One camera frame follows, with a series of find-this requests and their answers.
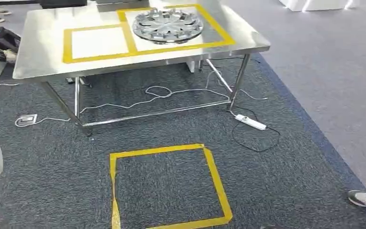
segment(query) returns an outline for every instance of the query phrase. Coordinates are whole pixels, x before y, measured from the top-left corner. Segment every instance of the yellow tape square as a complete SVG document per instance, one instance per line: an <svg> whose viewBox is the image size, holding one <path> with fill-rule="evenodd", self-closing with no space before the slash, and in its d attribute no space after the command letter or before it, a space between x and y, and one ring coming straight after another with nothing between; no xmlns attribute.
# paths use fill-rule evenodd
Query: yellow tape square
<svg viewBox="0 0 366 229"><path fill-rule="evenodd" d="M118 10L117 15L119 16L120 24L64 30L64 52L63 52L63 60L62 61L64 63L89 62L89 61L115 59L115 58L121 58L121 57L148 55L148 54L156 54L156 53L162 53L162 52L192 50L192 49L200 49L200 48L210 48L210 47L217 47L217 46L225 46L225 45L235 44L235 41L232 39L232 37L218 24L218 22L201 5L199 5L199 4L186 4L186 5L168 6L167 8L184 8L184 7L195 7L197 9L197 11L202 15L202 17L221 36L222 40L221 41L216 41L216 42L206 42L206 43L202 43L202 44L194 44L194 45L186 45L186 46L179 46L179 47L139 51L139 50L137 50L137 47L136 47L136 44L135 44L135 41L134 41L134 38L133 38L133 34L132 34L131 29L130 29L130 25L128 24L127 17L126 17L125 13L129 12L129 11L150 10L151 8ZM98 30L98 29L105 29L105 28L111 28L111 27L121 27L122 28L124 38L125 38L125 41L127 43L127 48L128 48L127 53L108 54L108 55L83 57L83 58L74 58L73 57L73 54L72 54L72 33L74 31Z"/></svg>
<svg viewBox="0 0 366 229"><path fill-rule="evenodd" d="M116 160L117 158L129 157L129 156L142 156L149 154L166 153L179 150L191 150L191 149L202 149L207 161L208 168L210 169L211 177L213 179L214 187L218 195L219 202L221 204L222 211L224 213L223 217L213 218L213 219L203 219L186 223L171 224L165 226L152 227L150 229L197 229L212 227L222 224L227 224L232 219L232 211L229 206L228 199L226 197L224 187L221 182L221 178L218 174L217 167L214 162L213 155L209 149L207 149L203 144L192 144L183 146L169 146L154 149L144 149L121 153L111 153L110 154L110 177L112 179L112 229L120 229L120 214L115 197L115 175L116 175Z"/></svg>

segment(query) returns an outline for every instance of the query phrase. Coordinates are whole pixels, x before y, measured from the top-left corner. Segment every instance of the table top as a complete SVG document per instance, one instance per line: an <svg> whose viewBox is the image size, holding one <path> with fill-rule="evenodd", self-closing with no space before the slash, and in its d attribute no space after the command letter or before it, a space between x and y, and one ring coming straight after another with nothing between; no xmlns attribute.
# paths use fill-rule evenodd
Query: table top
<svg viewBox="0 0 366 229"><path fill-rule="evenodd" d="M150 8L196 12L204 29L182 44L155 44L131 32ZM44 82L263 52L270 43L217 0L150 0L34 10L27 14L13 78Z"/></svg>

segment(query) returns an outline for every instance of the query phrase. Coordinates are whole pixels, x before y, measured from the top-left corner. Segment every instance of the white cable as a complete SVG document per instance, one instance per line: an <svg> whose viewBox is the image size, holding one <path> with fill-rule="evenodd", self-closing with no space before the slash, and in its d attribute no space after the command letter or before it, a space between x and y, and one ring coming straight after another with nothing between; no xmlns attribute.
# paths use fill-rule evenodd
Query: white cable
<svg viewBox="0 0 366 229"><path fill-rule="evenodd" d="M18 119L16 119L16 121L15 121L15 126L17 126L17 127L27 127L27 126L30 126L30 125L36 125L36 124L39 124L39 123L42 123L43 121L45 121L45 120L47 120L47 119L50 119L50 120L56 120L56 121L63 121L63 122L69 122L71 119L69 118L69 119L59 119L59 118L43 118L43 119L41 119L40 121L38 121L38 122L35 122L35 123L32 123L32 124L27 124L27 125L18 125L18 121L20 121L21 120L21 117L20 118L18 118Z"/></svg>
<svg viewBox="0 0 366 229"><path fill-rule="evenodd" d="M0 85L4 85L4 86L17 86L20 85L21 83L14 83L14 84L9 84L9 83L0 83Z"/></svg>
<svg viewBox="0 0 366 229"><path fill-rule="evenodd" d="M152 93L152 92L149 92L150 89L152 88L162 88L162 89L165 89L167 91L169 91L169 93L167 95L158 95L156 93ZM227 99L229 99L229 96L225 95L225 94L221 94L221 93L218 93L218 92L215 92L215 91L212 91L212 90L209 90L209 89L187 89L187 90L182 90L182 91L176 91L176 92L172 92L169 88L167 87L162 87L162 86L152 86L152 87L148 87L146 90L145 90L145 93L147 94L151 94L151 95L154 95L155 97L150 99L150 100L147 100L147 101L142 101L142 102L138 102L138 103L134 103L130 106L122 106L122 105L116 105L116 104L102 104L102 105L99 105L99 106L92 106L92 107L85 107L81 110L81 112L79 112L80 114L82 114L84 111L86 110L89 110L89 109L96 109L96 108L100 108L100 107L103 107L103 106L116 106L116 107L121 107L121 108L124 108L124 109L129 109L129 108L132 108L133 106L136 106L136 105L139 105L139 104L145 104L145 103L150 103L152 101L154 101L155 99L159 99L159 98L167 98L167 97L170 97L172 96L173 94L176 94L176 93L183 93L183 92L194 92L194 91L207 91L207 92L212 92L214 94L217 94L217 95L221 95L221 96L224 96L226 97ZM21 117L16 119L15 121L15 125L17 127L27 127L27 126L31 126L31 125L36 125L36 124L39 124L47 119L50 119L50 120L56 120L56 121L63 121L63 122L69 122L71 119L58 119L58 118L43 118L41 119L40 121L38 122L35 122L33 124L27 124L27 125L18 125L18 121L21 120Z"/></svg>
<svg viewBox="0 0 366 229"><path fill-rule="evenodd" d="M211 74L213 74L215 71L212 71L212 72L210 72L209 74L208 74L208 77L207 77L207 83L205 84L205 88L208 88L208 83L209 83L209 81L210 81L210 75ZM221 84L221 82L220 82L220 80L217 78L217 80L218 80L218 84L220 85L220 86L223 86L222 84ZM249 95L249 93L247 93L245 90L243 90L243 89L240 89L240 91L241 92L243 92L243 93L245 93L247 96L249 96L250 98L252 98L252 99L254 99L254 100L266 100L266 99L269 99L268 97L265 97L265 98L255 98L255 97L253 97L253 96L251 96L251 95Z"/></svg>
<svg viewBox="0 0 366 229"><path fill-rule="evenodd" d="M171 91L169 88L167 88L167 87L162 87L162 86L151 86L151 87L148 87L148 88L145 90L145 93L146 93L146 94L150 94L150 95L154 95L154 96L155 96L154 98L152 98L152 99L150 99L150 100L142 101L142 102L138 102L138 103L134 103L134 104L132 104L132 105L130 105L130 106L123 106L123 105L116 105L116 104L102 104L102 105L99 105L99 106L85 107L85 108L83 108L79 113L80 113L80 114L82 114L82 113L83 113L83 112L85 112L86 110L89 110L89 109L97 109L97 108L104 107L104 106L115 106L115 107L120 107L120 108L124 108L124 109L130 109L130 108L132 108L132 107L134 107L134 106L136 106L136 105L139 105L139 104L146 104L146 103L150 103L150 102L152 102L152 101L154 101L154 100L156 100L156 99L159 99L159 98L168 98L168 97L172 96L173 94L183 93L183 92L206 91L206 92L211 92L211 93L214 93L214 94L217 94L217 95L220 95L220 96L224 96L224 97L226 97L227 99L230 99L230 97L229 97L229 96L227 96L227 95L225 95L225 94L221 94L221 93L218 93L218 92L215 92L215 91L213 91L213 90L208 89L208 84L209 84L209 81L210 81L210 76L211 76L211 74L213 74L214 72L215 72L215 71L212 71L212 72L210 72L210 73L208 74L208 76L207 76L207 83L206 83L206 85L205 85L205 89L187 89L187 90L181 90L181 91L172 92L172 91ZM152 92L150 92L150 91L149 91L149 90L150 90L150 89L152 89L152 88L162 88L162 89L167 90L169 93L168 93L167 95L158 95L158 94L156 94L156 93L152 93ZM266 97L266 98L254 98L253 96L249 95L246 91L244 91L244 90L242 90L242 89L240 89L240 91L244 92L247 96L249 96L250 98L255 99L255 100L265 100L265 99L268 99L267 97ZM16 119L16 121L15 121L15 125L16 125L17 127L27 127L27 126L31 126L31 125L36 125L36 124L39 124L39 123L41 123L41 122L43 122L43 121L45 121L45 120L56 120L56 121L69 122L71 119L43 118L43 119L41 119L40 121L35 122L35 123L33 123L33 124L27 124L27 125L22 125L22 126L18 125L18 121L20 121L20 120L21 120L21 117L20 117L20 118L18 118L18 119Z"/></svg>

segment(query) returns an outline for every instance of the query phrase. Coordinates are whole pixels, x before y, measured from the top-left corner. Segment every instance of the metal table frame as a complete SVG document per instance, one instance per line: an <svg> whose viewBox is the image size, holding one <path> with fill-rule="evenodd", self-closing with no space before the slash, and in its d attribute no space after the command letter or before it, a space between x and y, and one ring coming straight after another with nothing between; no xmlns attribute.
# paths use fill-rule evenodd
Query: metal table frame
<svg viewBox="0 0 366 229"><path fill-rule="evenodd" d="M81 100L80 100L80 90L81 90L81 82L79 80L79 77L75 77L75 106L74 111L72 111L67 104L64 102L63 99L58 95L58 93L54 90L54 88L48 83L48 82L41 82L41 86L44 88L44 90L48 93L48 95L54 99L54 101L60 106L61 110L65 112L68 117L71 119L72 122L74 122L84 134L87 136L92 135L92 130L90 127L97 126L97 125L103 125L103 124L110 124L110 123L116 123L121 122L125 120L135 119L135 118L142 118L142 117L149 117L149 116L155 116L155 115L163 115L163 114L169 114L169 113L175 113L180 111L188 111L203 107L209 107L209 106L217 106L222 104L228 104L227 110L231 111L232 107L234 106L237 94L240 90L240 86L242 84L244 72L246 70L247 64L250 59L250 54L245 54L244 59L242 61L241 68L239 70L238 76L236 78L235 86L231 89L230 86L226 83L225 79L219 74L217 69L213 66L213 64L206 59L205 61L208 62L210 67L215 71L217 74L219 80L223 83L227 91L230 93L230 99L229 100L222 100L218 102L212 102L212 103L206 103L206 104L200 104L195 106L188 106L188 107L181 107L181 108L175 108L171 110L166 111L160 111L160 112L154 112L154 113L148 113L148 114L141 114L141 115L134 115L129 117L122 117L122 118L115 118L115 119L109 119L105 121L97 121L92 123L83 123L80 120L80 110L81 110Z"/></svg>

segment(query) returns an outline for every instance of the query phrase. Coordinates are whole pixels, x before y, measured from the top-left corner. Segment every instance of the light gray floor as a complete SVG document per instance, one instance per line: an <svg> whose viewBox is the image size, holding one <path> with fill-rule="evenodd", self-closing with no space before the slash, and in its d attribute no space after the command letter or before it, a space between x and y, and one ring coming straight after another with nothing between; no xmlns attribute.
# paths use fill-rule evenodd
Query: light gray floor
<svg viewBox="0 0 366 229"><path fill-rule="evenodd" d="M6 20L0 23L0 26L10 29L13 32L21 35L23 32L24 20L26 19L26 13L30 10L41 9L39 4L29 4L29 5L8 5L1 6L13 12L12 15L4 16Z"/></svg>
<svg viewBox="0 0 366 229"><path fill-rule="evenodd" d="M261 32L263 56L366 186L366 0L295 13L278 0L224 0Z"/></svg>

